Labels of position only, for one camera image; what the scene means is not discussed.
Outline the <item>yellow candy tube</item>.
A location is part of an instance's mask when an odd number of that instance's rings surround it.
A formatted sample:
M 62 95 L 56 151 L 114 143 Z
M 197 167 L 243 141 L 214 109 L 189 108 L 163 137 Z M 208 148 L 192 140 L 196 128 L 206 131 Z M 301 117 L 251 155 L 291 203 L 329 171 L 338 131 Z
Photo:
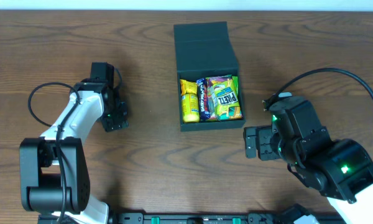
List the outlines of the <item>yellow candy tube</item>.
M 200 121 L 198 98 L 196 94 L 187 93 L 181 97 L 182 119 L 184 123 L 197 123 Z

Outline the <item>small yellow candy wrapper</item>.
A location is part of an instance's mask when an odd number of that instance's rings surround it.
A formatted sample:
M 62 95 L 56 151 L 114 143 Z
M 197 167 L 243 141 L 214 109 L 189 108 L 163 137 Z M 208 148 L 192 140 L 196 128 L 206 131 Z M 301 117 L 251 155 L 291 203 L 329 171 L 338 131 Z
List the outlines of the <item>small yellow candy wrapper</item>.
M 181 95 L 186 94 L 197 94 L 198 85 L 196 82 L 190 82 L 184 79 L 180 79 Z

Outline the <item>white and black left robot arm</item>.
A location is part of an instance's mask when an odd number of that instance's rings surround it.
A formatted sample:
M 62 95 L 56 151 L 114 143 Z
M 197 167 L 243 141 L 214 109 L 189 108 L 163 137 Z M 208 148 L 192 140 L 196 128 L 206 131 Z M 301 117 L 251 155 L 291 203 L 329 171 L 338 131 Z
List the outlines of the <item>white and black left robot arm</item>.
M 85 79 L 70 89 L 56 122 L 19 146 L 24 210 L 50 215 L 54 223 L 117 223 L 109 205 L 90 193 L 83 144 L 96 121 L 105 131 L 125 128 L 127 112 L 112 81 Z

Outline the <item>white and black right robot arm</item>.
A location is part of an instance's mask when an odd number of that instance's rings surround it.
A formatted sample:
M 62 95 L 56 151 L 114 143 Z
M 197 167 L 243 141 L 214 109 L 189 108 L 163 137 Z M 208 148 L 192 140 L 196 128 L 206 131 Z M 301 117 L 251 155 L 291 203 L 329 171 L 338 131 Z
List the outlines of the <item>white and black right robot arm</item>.
M 332 140 L 302 96 L 281 98 L 269 111 L 270 125 L 244 129 L 246 156 L 285 161 L 346 223 L 373 223 L 373 161 L 367 151 L 352 139 Z

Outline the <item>blue Dairy Milk chocolate bar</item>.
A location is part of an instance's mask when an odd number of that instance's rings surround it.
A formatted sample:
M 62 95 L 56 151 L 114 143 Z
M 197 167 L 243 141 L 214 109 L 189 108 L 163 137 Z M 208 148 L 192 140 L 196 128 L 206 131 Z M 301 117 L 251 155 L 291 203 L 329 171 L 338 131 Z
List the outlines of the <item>blue Dairy Milk chocolate bar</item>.
M 210 111 L 208 107 L 208 93 L 206 86 L 206 79 L 201 78 L 196 81 L 198 85 L 198 97 L 199 97 L 199 112 L 200 112 L 200 121 L 205 122 L 210 118 Z

